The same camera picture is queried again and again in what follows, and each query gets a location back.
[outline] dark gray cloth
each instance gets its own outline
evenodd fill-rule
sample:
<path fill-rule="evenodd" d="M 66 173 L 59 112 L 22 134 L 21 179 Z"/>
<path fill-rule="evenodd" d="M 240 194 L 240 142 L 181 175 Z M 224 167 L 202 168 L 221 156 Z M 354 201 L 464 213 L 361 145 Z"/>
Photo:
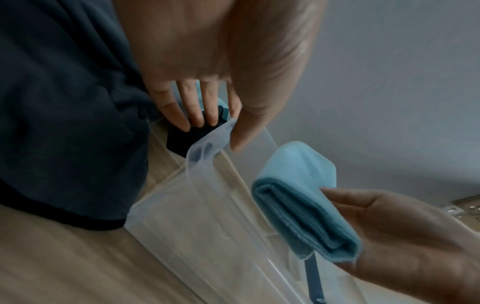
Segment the dark gray cloth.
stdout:
<path fill-rule="evenodd" d="M 37 208 L 125 219 L 160 116 L 112 4 L 0 5 L 0 179 Z"/>

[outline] hand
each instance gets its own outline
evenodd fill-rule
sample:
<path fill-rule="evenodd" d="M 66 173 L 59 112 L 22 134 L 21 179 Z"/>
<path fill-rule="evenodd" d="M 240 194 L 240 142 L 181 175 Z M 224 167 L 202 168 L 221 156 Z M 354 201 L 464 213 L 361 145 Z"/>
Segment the hand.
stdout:
<path fill-rule="evenodd" d="M 480 238 L 453 217 L 399 194 L 322 189 L 363 241 L 360 279 L 433 303 L 477 303 Z"/>
<path fill-rule="evenodd" d="M 190 122 L 172 94 L 176 81 L 191 122 L 218 122 L 220 80 L 238 121 L 240 149 L 284 106 L 307 63 L 327 0 L 114 0 L 146 88 L 164 116 L 184 131 Z"/>

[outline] blue microfiber cloth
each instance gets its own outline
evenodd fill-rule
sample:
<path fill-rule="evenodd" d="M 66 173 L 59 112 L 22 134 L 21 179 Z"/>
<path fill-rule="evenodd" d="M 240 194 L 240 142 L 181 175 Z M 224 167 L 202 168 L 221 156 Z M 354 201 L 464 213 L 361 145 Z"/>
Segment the blue microfiber cloth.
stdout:
<path fill-rule="evenodd" d="M 251 194 L 300 259 L 314 250 L 331 262 L 355 260 L 359 236 L 320 191 L 336 187 L 335 165 L 305 143 L 280 147 L 268 160 Z"/>

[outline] wooden surface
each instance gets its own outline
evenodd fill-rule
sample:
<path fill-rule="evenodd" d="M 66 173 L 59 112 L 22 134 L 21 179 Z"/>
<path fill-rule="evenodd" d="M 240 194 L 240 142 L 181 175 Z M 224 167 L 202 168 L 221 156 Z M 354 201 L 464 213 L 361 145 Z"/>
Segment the wooden surface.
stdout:
<path fill-rule="evenodd" d="M 140 197 L 184 166 L 153 126 Z M 203 303 L 124 228 L 96 232 L 0 205 L 0 303 Z"/>

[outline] black plastic piece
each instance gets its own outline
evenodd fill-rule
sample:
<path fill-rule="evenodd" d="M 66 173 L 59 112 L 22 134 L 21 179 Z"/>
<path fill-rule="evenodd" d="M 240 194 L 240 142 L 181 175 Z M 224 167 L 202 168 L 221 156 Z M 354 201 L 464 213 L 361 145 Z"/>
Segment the black plastic piece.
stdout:
<path fill-rule="evenodd" d="M 176 126 L 170 124 L 168 128 L 168 137 L 166 139 L 166 148 L 181 157 L 187 157 L 190 147 L 205 135 L 223 125 L 227 121 L 223 119 L 225 109 L 218 106 L 218 124 L 214 127 L 205 122 L 201 128 L 191 127 L 189 132 L 184 132 Z"/>

